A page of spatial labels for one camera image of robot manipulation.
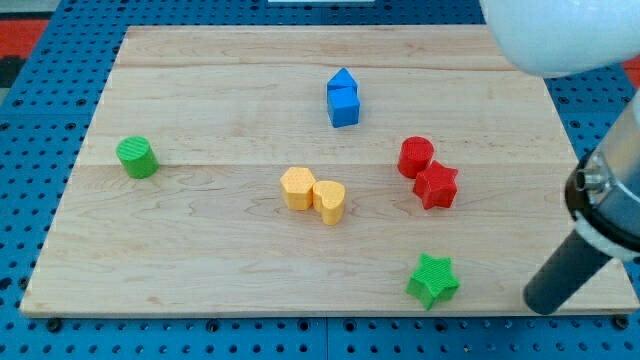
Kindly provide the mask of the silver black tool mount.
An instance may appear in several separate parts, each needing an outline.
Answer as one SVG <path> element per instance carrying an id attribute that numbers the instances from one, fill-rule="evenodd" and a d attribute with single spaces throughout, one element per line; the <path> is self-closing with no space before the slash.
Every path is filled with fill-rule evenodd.
<path id="1" fill-rule="evenodd" d="M 621 261 L 639 256 L 639 97 L 634 96 L 568 183 L 584 203 L 571 211 L 589 245 Z"/>

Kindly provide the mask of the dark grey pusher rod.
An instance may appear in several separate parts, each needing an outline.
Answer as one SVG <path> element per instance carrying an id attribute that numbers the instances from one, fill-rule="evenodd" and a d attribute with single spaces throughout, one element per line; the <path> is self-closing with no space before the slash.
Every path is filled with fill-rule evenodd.
<path id="1" fill-rule="evenodd" d="M 533 312 L 550 315 L 611 259 L 573 230 L 526 284 L 523 300 Z"/>

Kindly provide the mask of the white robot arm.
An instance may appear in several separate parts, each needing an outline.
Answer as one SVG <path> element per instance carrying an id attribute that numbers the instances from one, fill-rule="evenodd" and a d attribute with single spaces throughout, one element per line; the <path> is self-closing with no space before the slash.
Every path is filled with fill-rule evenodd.
<path id="1" fill-rule="evenodd" d="M 629 60 L 639 53 L 634 0 L 481 0 L 505 58 L 542 78 Z M 574 229 L 523 290 L 537 314 L 554 313 L 610 260 L 639 255 L 639 99 L 632 98 L 565 185 Z"/>

